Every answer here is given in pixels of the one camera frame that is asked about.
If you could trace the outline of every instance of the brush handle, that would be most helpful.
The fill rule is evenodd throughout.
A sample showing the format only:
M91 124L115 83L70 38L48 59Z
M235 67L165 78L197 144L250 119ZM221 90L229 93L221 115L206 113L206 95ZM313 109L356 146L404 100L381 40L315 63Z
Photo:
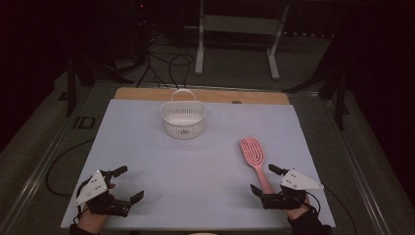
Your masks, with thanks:
M274 194L274 189L272 189L271 185L266 179L266 176L263 173L261 164L257 165L255 167L255 170L256 170L256 174L258 176L260 187L262 188L263 194Z

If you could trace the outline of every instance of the human hand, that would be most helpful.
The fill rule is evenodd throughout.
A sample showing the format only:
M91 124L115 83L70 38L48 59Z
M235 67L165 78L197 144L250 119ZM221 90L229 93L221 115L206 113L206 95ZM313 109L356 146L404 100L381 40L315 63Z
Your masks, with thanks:
M305 195L305 203L309 204L310 201L308 199L308 195ZM306 205L301 205L298 209L292 209L292 210L284 210L284 213L287 215L287 217L290 220L294 220L300 216L302 216L305 212L308 212L309 207Z
M112 188L115 188L115 185L111 183L110 189ZM109 217L110 216L106 214L92 213L85 204L77 227L92 234L99 234Z

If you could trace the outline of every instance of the brush head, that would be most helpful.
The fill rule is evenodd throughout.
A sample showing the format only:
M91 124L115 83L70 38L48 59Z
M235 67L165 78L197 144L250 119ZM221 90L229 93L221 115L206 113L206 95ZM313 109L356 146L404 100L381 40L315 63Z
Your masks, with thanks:
M263 163L265 156L257 140L246 138L241 140L240 145L248 164L256 166Z

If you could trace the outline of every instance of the white basket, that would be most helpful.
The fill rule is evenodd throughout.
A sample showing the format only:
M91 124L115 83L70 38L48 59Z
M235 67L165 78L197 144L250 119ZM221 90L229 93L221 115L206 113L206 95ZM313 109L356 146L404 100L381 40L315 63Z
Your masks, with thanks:
M174 101L180 92L193 95L193 101ZM195 138L204 130L206 106L197 101L195 94L188 89L178 89L171 95L171 101L161 106L161 116L164 119L164 129L167 134L176 139Z

